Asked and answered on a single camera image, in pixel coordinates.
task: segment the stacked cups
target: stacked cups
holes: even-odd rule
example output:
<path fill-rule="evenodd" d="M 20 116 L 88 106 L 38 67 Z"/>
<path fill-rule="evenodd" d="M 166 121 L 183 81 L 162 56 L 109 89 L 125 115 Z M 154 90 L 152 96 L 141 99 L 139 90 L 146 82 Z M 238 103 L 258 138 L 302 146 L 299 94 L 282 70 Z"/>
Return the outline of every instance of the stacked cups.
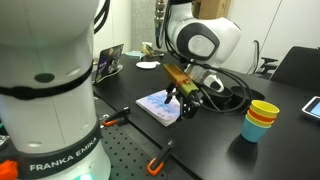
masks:
<path fill-rule="evenodd" d="M 247 111 L 241 135 L 256 143 L 271 128 L 277 118 L 279 108 L 265 101 L 253 100 Z"/>

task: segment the blue cup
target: blue cup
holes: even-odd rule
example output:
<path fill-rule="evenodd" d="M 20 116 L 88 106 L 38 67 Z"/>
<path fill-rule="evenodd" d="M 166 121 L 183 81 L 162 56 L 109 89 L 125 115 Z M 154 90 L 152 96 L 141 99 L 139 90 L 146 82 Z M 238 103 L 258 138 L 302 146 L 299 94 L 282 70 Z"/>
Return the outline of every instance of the blue cup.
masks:
<path fill-rule="evenodd" d="M 245 117 L 241 135 L 247 141 L 256 143 L 269 130 L 269 128 L 270 127 L 258 126 Z"/>

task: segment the yellow cup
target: yellow cup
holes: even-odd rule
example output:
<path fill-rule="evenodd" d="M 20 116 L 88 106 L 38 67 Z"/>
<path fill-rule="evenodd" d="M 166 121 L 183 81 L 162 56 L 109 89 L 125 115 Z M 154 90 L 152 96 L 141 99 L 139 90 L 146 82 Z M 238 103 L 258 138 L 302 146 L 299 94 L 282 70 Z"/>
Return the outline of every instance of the yellow cup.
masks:
<path fill-rule="evenodd" d="M 268 118 L 276 118 L 280 112 L 279 108 L 275 105 L 260 100 L 253 100 L 250 109 L 257 114 Z"/>
<path fill-rule="evenodd" d="M 271 122 L 263 122 L 263 121 L 260 121 L 254 117 L 252 117 L 250 115 L 250 113 L 247 113 L 246 115 L 246 118 L 251 121 L 253 124 L 255 125 L 258 125 L 258 126 L 261 126 L 261 127 L 264 127 L 264 128 L 269 128 L 271 126 L 271 124 L 273 124 L 274 121 L 271 121 Z"/>

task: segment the book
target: book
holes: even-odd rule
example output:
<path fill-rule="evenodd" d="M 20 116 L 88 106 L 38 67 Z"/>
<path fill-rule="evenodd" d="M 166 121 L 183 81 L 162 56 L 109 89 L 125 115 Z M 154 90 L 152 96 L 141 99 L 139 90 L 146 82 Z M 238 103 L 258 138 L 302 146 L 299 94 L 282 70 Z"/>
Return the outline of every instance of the book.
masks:
<path fill-rule="evenodd" d="M 180 103 L 175 97 L 172 97 L 170 103 L 165 104 L 166 99 L 167 92 L 162 90 L 136 100 L 136 104 L 167 127 L 180 116 Z"/>

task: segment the perforated metal plate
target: perforated metal plate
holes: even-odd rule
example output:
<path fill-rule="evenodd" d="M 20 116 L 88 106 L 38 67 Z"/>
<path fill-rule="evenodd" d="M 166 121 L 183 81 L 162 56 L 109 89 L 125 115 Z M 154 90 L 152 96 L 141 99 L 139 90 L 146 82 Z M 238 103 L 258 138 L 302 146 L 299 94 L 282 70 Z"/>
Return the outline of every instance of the perforated metal plate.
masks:
<path fill-rule="evenodd" d="M 157 176 L 148 174 L 146 167 L 152 159 L 117 125 L 101 129 L 104 149 L 111 161 L 110 180 L 167 179 L 163 170 Z"/>

